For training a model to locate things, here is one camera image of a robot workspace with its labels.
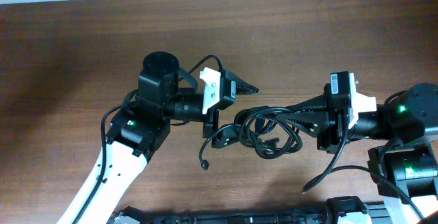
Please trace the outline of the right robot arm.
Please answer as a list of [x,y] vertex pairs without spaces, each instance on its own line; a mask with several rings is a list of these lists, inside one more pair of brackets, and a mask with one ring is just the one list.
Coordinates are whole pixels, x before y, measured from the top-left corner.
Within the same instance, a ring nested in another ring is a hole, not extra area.
[[392,223],[437,222],[437,161],[432,142],[437,140],[437,86],[417,84],[377,104],[374,97],[344,86],[336,94],[327,84],[324,94],[286,107],[275,119],[315,137],[319,150],[332,153],[332,161],[303,187],[309,192],[335,166],[349,142],[384,140],[368,151],[372,180]]

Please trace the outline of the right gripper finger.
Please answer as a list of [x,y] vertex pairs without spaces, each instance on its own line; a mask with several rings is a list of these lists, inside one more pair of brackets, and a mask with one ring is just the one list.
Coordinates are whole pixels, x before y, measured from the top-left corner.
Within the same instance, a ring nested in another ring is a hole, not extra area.
[[328,97],[319,95],[301,103],[285,107],[287,113],[325,112],[328,108]]
[[329,126],[328,112],[288,112],[272,114],[277,121],[297,127],[300,131],[316,138]]

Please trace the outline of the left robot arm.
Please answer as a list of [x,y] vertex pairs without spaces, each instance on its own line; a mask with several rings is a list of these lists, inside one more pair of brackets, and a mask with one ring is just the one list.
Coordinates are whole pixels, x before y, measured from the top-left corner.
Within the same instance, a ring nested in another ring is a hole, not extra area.
[[106,223],[172,126],[199,122],[203,138],[212,137],[219,130],[221,110],[237,96],[259,91],[223,66],[204,68],[200,79],[202,92],[191,71],[181,68],[171,53],[156,51],[144,58],[138,87],[103,115],[100,154],[60,223]]

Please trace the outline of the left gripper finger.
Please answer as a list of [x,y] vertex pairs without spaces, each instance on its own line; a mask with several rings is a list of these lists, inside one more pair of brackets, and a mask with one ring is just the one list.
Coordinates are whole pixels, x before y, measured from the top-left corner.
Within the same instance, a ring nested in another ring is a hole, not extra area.
[[248,82],[245,82],[243,79],[232,75],[229,77],[231,80],[231,96],[237,95],[255,95],[259,92],[259,89]]
[[224,148],[240,141],[240,125],[234,123],[223,125],[214,132],[211,140],[212,148]]

